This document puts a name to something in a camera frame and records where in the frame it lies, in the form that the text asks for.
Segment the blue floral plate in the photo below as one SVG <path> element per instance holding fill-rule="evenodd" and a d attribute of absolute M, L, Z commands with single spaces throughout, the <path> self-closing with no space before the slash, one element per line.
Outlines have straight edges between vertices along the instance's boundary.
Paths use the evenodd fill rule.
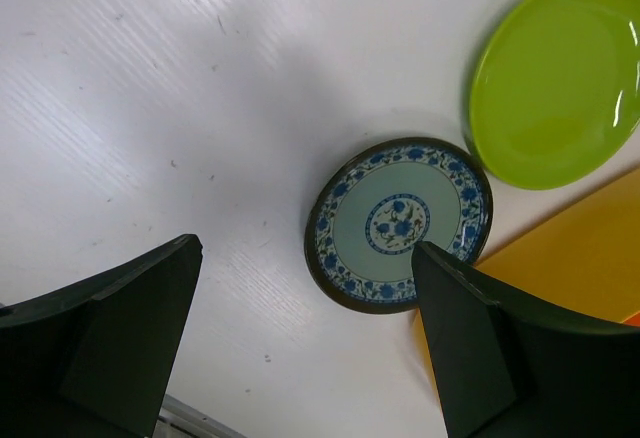
<path fill-rule="evenodd" d="M 474 263 L 489 236 L 493 196 L 482 167 L 433 137 L 376 144 L 343 165 L 319 193 L 305 228 L 319 288 L 360 313 L 417 306 L 411 254 L 432 242 Z"/>

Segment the orange plate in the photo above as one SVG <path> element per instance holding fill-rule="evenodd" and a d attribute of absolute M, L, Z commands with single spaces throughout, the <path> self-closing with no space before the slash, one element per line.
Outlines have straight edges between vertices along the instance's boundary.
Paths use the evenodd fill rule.
<path fill-rule="evenodd" d="M 635 313 L 624 321 L 624 324 L 634 327 L 640 327 L 640 312 Z"/>

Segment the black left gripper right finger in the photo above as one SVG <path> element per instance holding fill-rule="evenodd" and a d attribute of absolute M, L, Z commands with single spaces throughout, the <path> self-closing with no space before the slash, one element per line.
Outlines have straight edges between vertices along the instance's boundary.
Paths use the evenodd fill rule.
<path fill-rule="evenodd" d="M 451 437 L 635 437 L 639 331 L 554 305 L 433 243 L 412 269 Z"/>

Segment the yellow plastic bin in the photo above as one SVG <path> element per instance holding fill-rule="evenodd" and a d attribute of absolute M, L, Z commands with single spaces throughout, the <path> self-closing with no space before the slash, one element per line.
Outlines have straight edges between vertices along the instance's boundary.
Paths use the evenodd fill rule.
<path fill-rule="evenodd" d="M 472 268 L 554 305 L 624 324 L 639 312 L 638 172 L 584 196 Z"/>

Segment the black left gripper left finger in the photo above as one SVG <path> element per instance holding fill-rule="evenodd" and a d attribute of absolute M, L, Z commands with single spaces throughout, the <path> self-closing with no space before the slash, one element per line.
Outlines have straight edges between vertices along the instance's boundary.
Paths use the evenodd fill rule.
<path fill-rule="evenodd" d="M 151 436 L 202 259 L 199 238 L 184 234 L 2 307 L 2 436 Z"/>

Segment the aluminium rail front edge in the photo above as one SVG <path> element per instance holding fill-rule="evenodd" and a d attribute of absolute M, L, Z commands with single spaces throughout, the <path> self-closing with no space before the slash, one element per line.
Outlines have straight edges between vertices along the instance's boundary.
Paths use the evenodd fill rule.
<path fill-rule="evenodd" d="M 212 417 L 165 395 L 156 421 L 153 438 L 245 438 Z"/>

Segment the green plate near bin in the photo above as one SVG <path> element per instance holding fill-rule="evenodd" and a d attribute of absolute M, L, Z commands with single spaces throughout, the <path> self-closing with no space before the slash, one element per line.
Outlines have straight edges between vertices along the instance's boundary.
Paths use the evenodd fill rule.
<path fill-rule="evenodd" d="M 578 181 L 638 125 L 639 0 L 522 0 L 479 56 L 467 137 L 505 183 Z"/>

